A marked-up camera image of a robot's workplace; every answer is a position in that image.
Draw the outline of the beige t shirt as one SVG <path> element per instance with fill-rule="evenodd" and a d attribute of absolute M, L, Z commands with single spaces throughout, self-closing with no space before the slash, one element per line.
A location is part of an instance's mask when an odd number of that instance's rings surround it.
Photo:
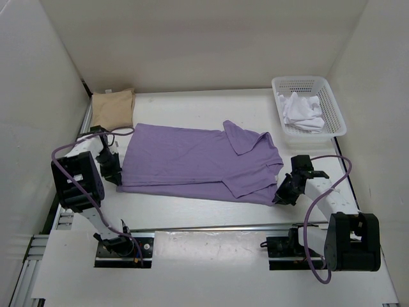
<path fill-rule="evenodd" d="M 110 93 L 94 93 L 91 100 L 91 126 L 108 131 L 133 126 L 135 92 L 133 88 Z"/>

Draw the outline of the purple t shirt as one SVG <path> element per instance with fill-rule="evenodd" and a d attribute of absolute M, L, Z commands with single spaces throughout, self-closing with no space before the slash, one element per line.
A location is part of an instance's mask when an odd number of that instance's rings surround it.
<path fill-rule="evenodd" d="M 272 206 L 283 166 L 269 132 L 229 120 L 222 130 L 139 123 L 117 190 Z"/>

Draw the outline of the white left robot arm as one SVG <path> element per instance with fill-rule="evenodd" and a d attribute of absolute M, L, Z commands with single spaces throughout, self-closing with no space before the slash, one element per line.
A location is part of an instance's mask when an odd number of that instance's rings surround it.
<path fill-rule="evenodd" d="M 127 256 L 135 247 L 124 222 L 120 229 L 102 212 L 105 189 L 102 180 L 122 184 L 119 154 L 108 136 L 115 132 L 83 134 L 77 141 L 54 149 L 51 168 L 60 205 L 87 219 L 96 230 L 94 237 L 106 249 Z"/>

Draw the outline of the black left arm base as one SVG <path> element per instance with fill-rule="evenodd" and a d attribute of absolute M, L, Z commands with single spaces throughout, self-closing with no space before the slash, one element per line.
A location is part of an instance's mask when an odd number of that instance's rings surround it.
<path fill-rule="evenodd" d="M 100 238 L 99 234 L 94 234 L 98 241 L 95 253 L 94 267 L 96 268 L 120 268 L 120 269 L 151 269 L 154 250 L 153 233 L 142 233 L 141 237 L 136 237 L 139 248 L 134 246 L 130 239 L 119 238 L 118 243 L 107 243 Z"/>

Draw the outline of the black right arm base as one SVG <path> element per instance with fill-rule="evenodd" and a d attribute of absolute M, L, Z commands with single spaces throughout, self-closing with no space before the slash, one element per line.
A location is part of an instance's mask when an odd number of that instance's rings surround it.
<path fill-rule="evenodd" d="M 298 242 L 298 227 L 267 232 L 266 239 L 259 245 L 268 253 L 270 271 L 306 271 L 309 264 L 304 247 Z"/>

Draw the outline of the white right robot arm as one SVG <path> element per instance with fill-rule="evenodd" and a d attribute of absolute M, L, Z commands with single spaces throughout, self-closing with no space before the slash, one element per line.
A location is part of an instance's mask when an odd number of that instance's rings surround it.
<path fill-rule="evenodd" d="M 336 271 L 378 271 L 381 265 L 380 227 L 374 214 L 365 214 L 350 204 L 322 171 L 287 173 L 274 201 L 295 205 L 301 194 L 312 201 L 329 194 L 315 205 L 328 220 L 328 228 L 308 224 L 292 226 L 283 243 L 270 248 L 274 257 L 305 256 L 309 249 L 322 256 L 325 267 Z"/>

